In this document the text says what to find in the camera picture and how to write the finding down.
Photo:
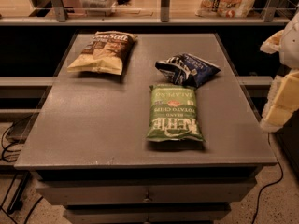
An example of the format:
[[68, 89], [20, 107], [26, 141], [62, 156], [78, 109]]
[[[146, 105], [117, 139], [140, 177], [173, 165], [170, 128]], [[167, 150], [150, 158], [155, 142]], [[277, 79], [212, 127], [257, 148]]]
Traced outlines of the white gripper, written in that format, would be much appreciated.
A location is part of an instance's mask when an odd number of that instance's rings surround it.
[[[299, 13], [260, 46], [268, 54], [279, 52], [280, 62], [291, 69], [299, 69]], [[263, 108], [260, 126], [265, 132], [274, 133], [281, 129], [299, 109], [299, 71], [291, 70], [282, 77], [276, 75], [272, 81]]]

